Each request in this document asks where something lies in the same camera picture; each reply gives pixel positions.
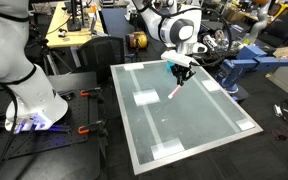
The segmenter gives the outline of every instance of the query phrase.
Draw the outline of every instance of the black chair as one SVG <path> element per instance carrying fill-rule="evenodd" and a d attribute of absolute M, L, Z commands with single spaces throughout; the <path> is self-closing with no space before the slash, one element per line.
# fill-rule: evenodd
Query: black chair
<path fill-rule="evenodd" d="M 275 48 L 288 45 L 288 8 L 258 35 L 258 39 Z"/>
<path fill-rule="evenodd" d="M 94 71 L 97 83 L 102 84 L 111 77 L 110 65 L 125 63 L 124 43 L 118 37 L 95 37 L 83 44 L 77 55 L 83 72 Z"/>

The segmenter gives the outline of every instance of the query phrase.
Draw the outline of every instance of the black floor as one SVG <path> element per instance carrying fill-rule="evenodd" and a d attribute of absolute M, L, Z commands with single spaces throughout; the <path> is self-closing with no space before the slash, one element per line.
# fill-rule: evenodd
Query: black floor
<path fill-rule="evenodd" d="M 40 18 L 40 29 L 45 33 L 49 20 Z M 68 50 L 64 59 L 70 64 Z M 240 84 L 249 98 L 241 106 L 264 129 L 264 132 L 221 146 L 182 161 L 143 174 L 142 179 L 165 180 L 288 180 L 288 139 L 277 141 L 272 130 L 284 131 L 288 124 L 277 118 L 273 104 L 288 99 L 288 94 L 265 78 L 265 73 L 247 73 Z M 105 90 L 107 116 L 119 115 L 115 95 Z M 112 180 L 136 179 L 130 163 L 129 150 L 121 119 L 107 125 L 107 176 Z"/>

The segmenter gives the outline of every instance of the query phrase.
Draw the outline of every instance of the blue machine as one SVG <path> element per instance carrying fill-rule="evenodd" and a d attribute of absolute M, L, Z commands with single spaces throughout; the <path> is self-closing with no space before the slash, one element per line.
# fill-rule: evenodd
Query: blue machine
<path fill-rule="evenodd" d="M 237 55 L 237 59 L 225 59 L 215 76 L 215 80 L 230 94 L 238 91 L 236 83 L 246 71 L 270 71 L 273 68 L 288 66 L 288 59 L 266 57 L 266 53 L 257 46 L 245 46 Z"/>

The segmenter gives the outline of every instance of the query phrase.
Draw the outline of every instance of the pink marker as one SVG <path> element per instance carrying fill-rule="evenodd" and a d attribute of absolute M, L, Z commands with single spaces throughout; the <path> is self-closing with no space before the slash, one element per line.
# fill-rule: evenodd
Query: pink marker
<path fill-rule="evenodd" d="M 175 94 L 178 92 L 178 90 L 180 90 L 181 87 L 182 87 L 182 86 L 178 85 L 178 86 L 171 92 L 171 94 L 168 95 L 167 97 L 168 97 L 169 99 L 172 99 L 172 98 L 175 96 Z"/>

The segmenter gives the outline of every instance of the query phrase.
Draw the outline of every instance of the glass table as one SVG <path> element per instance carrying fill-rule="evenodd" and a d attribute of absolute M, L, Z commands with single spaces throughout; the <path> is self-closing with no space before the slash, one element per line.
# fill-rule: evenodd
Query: glass table
<path fill-rule="evenodd" d="M 111 66 L 135 175 L 262 131 L 202 67 L 169 99 L 166 66 Z"/>

